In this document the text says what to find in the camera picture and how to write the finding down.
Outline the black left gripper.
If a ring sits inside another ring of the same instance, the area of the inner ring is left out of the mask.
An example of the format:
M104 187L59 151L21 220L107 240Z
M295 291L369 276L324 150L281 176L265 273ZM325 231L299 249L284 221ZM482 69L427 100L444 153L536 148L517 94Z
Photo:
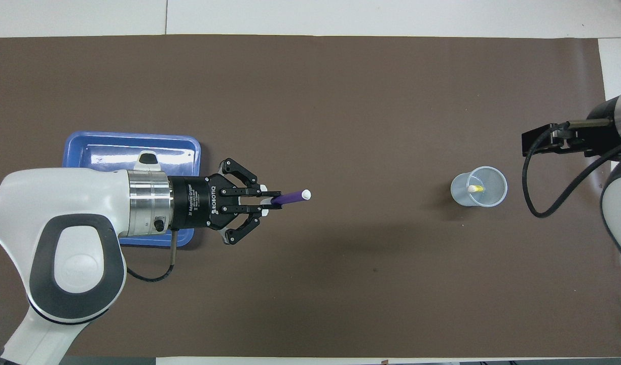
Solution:
M228 180L233 176L242 182L238 187ZM259 178L234 159L220 163L220 174L211 176L169 176L172 190L172 215L169 228L174 230L207 227L213 230L224 229L224 243L234 245L254 231L264 212L280 210L282 205L230 205L231 197L279 197L282 192L267 190L259 184ZM247 215L238 228L227 228L231 215Z

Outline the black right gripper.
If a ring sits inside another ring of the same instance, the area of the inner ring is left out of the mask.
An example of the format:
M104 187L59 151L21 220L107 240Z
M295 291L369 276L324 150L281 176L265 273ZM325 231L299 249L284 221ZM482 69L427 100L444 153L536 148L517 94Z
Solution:
M619 97L607 100L588 114L588 120L608 119L609 125L591 128L589 137L593 153L604 155L615 147L621 145L621 110ZM544 140L534 150L533 154L570 154L583 153L584 145L572 145L570 143L586 143L586 139L579 130L572 129L570 123L549 123L542 127L523 133L523 157L526 157L531 146L541 136Z

